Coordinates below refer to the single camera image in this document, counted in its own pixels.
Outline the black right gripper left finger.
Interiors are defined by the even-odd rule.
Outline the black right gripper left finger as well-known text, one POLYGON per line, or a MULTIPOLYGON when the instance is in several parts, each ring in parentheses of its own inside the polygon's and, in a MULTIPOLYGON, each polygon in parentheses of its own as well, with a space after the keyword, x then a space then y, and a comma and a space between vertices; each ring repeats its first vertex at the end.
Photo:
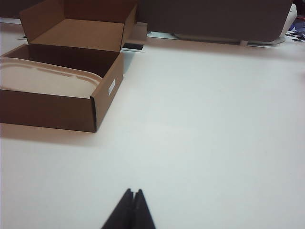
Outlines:
POLYGON ((127 189, 102 229, 134 229, 133 192, 127 189))

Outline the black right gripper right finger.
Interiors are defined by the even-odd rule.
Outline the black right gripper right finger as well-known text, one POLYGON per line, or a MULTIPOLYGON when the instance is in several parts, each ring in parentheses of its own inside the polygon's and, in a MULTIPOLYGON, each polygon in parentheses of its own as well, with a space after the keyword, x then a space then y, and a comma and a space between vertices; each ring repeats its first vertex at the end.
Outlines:
POLYGON ((132 202, 131 229, 156 229, 144 193, 141 189, 132 202))

